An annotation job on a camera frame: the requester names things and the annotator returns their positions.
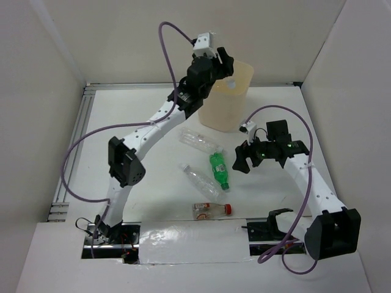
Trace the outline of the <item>green plastic bottle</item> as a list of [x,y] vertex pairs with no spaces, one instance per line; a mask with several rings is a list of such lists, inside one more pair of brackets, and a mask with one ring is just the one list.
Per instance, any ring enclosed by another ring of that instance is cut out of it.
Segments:
[[222,190],[229,190],[228,171],[222,153],[214,153],[209,156],[209,162],[215,180],[220,184]]

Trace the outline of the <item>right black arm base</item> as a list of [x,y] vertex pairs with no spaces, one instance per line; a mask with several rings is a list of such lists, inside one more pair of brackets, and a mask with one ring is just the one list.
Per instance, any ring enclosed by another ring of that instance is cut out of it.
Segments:
[[[267,218],[247,220],[246,224],[241,226],[244,231],[247,231],[250,256],[260,256],[285,237],[286,233],[278,230],[276,217],[289,212],[293,210],[288,208],[273,210],[269,212]],[[287,254],[307,253],[305,245],[301,241],[296,241],[285,244],[276,254],[281,255],[286,249],[288,249]]]

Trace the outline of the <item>clear bottle white cap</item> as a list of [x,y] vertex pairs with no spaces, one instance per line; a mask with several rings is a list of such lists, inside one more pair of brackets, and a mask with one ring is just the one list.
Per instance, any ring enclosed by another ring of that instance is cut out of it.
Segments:
[[214,203],[222,203],[225,201],[226,195],[220,185],[204,174],[204,172],[197,168],[193,168],[188,164],[180,164],[180,169],[183,171],[192,186],[196,188],[205,198]]

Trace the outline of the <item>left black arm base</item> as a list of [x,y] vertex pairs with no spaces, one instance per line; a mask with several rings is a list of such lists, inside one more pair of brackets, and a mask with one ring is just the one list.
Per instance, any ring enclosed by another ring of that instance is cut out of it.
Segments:
[[93,229],[91,223],[84,228],[82,259],[92,259],[93,249],[95,259],[119,259],[124,264],[139,264],[139,223],[123,223],[119,235],[113,240],[105,239],[100,233],[92,239]]

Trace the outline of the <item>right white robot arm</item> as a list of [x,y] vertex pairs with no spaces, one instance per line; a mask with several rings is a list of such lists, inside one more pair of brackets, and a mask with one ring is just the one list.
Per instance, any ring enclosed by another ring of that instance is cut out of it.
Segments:
[[347,208],[331,191],[312,164],[306,145],[291,138],[287,121],[268,122],[266,128],[267,139],[261,141],[254,122],[239,127],[248,138],[235,149],[233,169],[248,174],[263,160],[275,160],[294,179],[312,215],[306,219],[288,208],[269,212],[266,221],[269,237],[283,239],[290,233],[316,261],[354,253],[361,223],[358,211]]

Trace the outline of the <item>clear bottle red cap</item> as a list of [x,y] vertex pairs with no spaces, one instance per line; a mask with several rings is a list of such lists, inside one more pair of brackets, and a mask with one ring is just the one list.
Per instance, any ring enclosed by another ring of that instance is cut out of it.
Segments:
[[231,216],[231,204],[196,203],[192,206],[192,214],[195,220],[212,220]]

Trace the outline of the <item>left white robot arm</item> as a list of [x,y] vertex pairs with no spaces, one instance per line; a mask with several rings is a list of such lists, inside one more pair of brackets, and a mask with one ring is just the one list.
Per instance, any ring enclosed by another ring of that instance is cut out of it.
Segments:
[[121,235],[123,211],[130,191],[145,176],[142,160],[148,151],[171,129],[182,124],[203,106],[214,83],[232,76],[234,59],[223,47],[215,57],[194,56],[187,75],[180,80],[159,111],[152,117],[153,123],[136,129],[122,139],[113,137],[108,143],[110,200],[108,211],[95,217],[98,235],[108,244]]

